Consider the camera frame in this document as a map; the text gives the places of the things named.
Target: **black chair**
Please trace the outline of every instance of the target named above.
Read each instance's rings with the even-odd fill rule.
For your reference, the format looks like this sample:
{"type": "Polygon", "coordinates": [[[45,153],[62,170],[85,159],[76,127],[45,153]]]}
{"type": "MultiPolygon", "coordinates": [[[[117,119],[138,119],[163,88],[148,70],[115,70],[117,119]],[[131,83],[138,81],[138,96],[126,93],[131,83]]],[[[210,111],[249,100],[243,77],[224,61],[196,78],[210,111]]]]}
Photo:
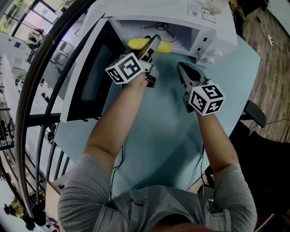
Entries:
{"type": "MultiPolygon", "coordinates": [[[[266,124],[261,109],[248,101],[240,120],[253,119],[260,127],[266,124]]],[[[258,217],[269,213],[285,214],[290,208],[290,143],[265,139],[238,121],[229,136],[239,158],[242,172],[253,195],[258,217]]],[[[212,170],[205,171],[211,179],[212,170]]]]}

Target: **shirt sleeve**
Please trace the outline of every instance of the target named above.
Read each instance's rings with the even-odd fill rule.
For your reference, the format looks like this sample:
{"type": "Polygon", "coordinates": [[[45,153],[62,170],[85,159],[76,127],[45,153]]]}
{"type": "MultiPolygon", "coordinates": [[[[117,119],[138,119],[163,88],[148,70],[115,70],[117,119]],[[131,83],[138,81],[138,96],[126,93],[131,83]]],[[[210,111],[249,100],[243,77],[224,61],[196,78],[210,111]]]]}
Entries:
{"type": "Polygon", "coordinates": [[[110,176],[98,161],[83,155],[58,202],[61,231],[92,231],[101,207],[110,197],[110,176]]]}
{"type": "Polygon", "coordinates": [[[240,165],[228,166],[215,179],[215,184],[215,208],[227,209],[230,212],[231,231],[254,231],[257,221],[256,207],[240,165]]]}

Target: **light blue table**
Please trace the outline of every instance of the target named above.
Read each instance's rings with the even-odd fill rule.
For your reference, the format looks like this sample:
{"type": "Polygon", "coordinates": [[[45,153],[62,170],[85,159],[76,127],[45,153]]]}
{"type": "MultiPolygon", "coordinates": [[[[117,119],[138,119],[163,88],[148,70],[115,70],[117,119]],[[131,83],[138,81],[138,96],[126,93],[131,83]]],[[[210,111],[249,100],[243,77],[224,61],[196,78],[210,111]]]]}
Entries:
{"type": "MultiPolygon", "coordinates": [[[[202,140],[195,113],[188,114],[182,103],[185,89],[177,75],[178,62],[192,63],[191,58],[175,53],[155,56],[160,78],[156,88],[147,89],[124,145],[124,161],[114,177],[114,195],[154,184],[186,190],[200,177],[202,140]]],[[[227,135],[249,98],[259,62],[258,54],[238,37],[238,49],[232,54],[213,67],[199,66],[226,95],[217,118],[227,135]]],[[[73,161],[80,159],[95,123],[91,119],[59,124],[55,141],[73,161]]],[[[203,171],[208,165],[205,155],[203,171]]]]}

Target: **black cable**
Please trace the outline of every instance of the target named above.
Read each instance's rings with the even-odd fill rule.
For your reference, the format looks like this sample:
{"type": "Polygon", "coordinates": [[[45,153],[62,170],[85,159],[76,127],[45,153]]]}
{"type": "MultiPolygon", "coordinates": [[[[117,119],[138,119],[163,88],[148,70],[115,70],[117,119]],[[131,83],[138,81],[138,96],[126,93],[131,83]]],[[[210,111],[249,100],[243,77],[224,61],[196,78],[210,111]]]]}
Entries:
{"type": "Polygon", "coordinates": [[[290,46],[289,46],[288,44],[286,44],[286,45],[284,46],[284,50],[282,50],[281,48],[279,48],[278,45],[275,44],[275,43],[274,43],[274,46],[273,46],[273,47],[269,44],[269,41],[268,41],[267,37],[265,36],[265,34],[264,34],[263,30],[262,30],[262,27],[261,27],[261,25],[262,25],[263,27],[265,27],[265,25],[263,24],[262,20],[259,18],[259,13],[260,13],[261,11],[262,11],[262,8],[261,8],[261,9],[258,11],[258,13],[256,14],[256,19],[257,19],[257,21],[258,21],[258,23],[259,23],[260,30],[261,30],[262,35],[263,35],[265,41],[267,42],[267,44],[270,46],[271,49],[276,50],[276,48],[277,48],[277,49],[278,49],[280,52],[282,52],[282,53],[285,53],[287,47],[288,47],[288,49],[289,49],[289,51],[290,51],[290,46]]]}
{"type": "Polygon", "coordinates": [[[264,105],[264,103],[265,103],[265,99],[266,99],[266,97],[267,97],[267,93],[268,93],[268,91],[269,91],[269,87],[270,87],[270,83],[271,83],[271,78],[272,78],[272,74],[273,74],[273,67],[274,67],[274,49],[272,50],[272,65],[271,65],[271,73],[270,73],[269,82],[268,82],[268,85],[267,85],[267,91],[266,91],[266,94],[265,94],[265,96],[264,96],[263,102],[262,102],[261,107],[260,107],[261,110],[262,110],[262,108],[263,108],[263,105],[264,105]]]}
{"type": "Polygon", "coordinates": [[[115,172],[116,170],[121,166],[121,164],[123,163],[123,159],[124,159],[124,156],[123,156],[123,146],[121,148],[121,161],[119,163],[119,165],[115,166],[113,169],[113,176],[112,176],[112,182],[111,182],[111,193],[110,193],[110,200],[112,200],[112,191],[113,191],[113,181],[114,181],[114,176],[115,176],[115,172]]]}
{"type": "Polygon", "coordinates": [[[288,119],[288,118],[283,118],[283,119],[281,119],[281,120],[277,120],[277,121],[273,121],[273,122],[268,122],[268,123],[265,124],[265,126],[266,126],[266,125],[269,125],[269,124],[276,123],[276,122],[284,121],[284,120],[286,120],[286,121],[290,121],[290,119],[288,119]]]}
{"type": "Polygon", "coordinates": [[[121,161],[117,166],[113,167],[113,169],[118,168],[123,163],[123,159],[124,159],[124,156],[123,156],[123,146],[122,146],[121,161]]]}
{"type": "MultiPolygon", "coordinates": [[[[201,161],[200,163],[200,172],[202,172],[202,165],[203,165],[203,154],[204,154],[204,144],[203,144],[203,149],[202,149],[202,152],[200,153],[200,157],[199,157],[199,162],[201,161]]],[[[190,185],[190,187],[186,190],[189,191],[189,189],[196,183],[198,182],[199,179],[197,179],[192,185],[190,185]]]]}
{"type": "Polygon", "coordinates": [[[202,150],[202,153],[201,153],[201,156],[202,156],[202,160],[201,160],[201,163],[200,163],[200,177],[201,177],[201,180],[203,180],[203,158],[204,158],[204,144],[203,144],[203,150],[202,150]]]}

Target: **microwave window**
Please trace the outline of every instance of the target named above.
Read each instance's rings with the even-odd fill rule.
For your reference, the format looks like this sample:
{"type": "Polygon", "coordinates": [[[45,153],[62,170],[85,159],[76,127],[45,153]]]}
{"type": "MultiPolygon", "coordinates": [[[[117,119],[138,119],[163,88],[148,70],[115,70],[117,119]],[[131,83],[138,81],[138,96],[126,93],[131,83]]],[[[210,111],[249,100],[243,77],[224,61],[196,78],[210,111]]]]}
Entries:
{"type": "Polygon", "coordinates": [[[95,59],[92,68],[88,74],[87,81],[82,91],[82,101],[95,101],[99,92],[100,84],[105,75],[105,68],[111,64],[113,54],[111,50],[102,45],[97,57],[87,57],[87,59],[95,59]]]}

